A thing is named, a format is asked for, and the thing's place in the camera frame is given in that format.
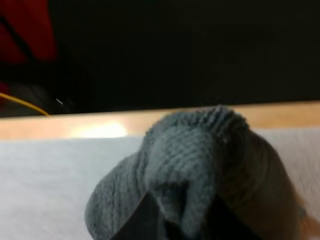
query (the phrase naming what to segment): gray cloth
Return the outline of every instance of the gray cloth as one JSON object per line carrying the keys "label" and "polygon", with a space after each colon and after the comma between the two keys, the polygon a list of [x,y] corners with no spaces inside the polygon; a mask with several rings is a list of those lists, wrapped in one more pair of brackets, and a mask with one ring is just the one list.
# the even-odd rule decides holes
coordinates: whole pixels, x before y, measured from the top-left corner
{"label": "gray cloth", "polygon": [[216,194],[221,147],[247,131],[246,121],[224,107],[171,114],[156,123],[140,149],[103,178],[86,209],[95,240],[110,240],[148,191],[164,217],[187,238],[202,234]]}

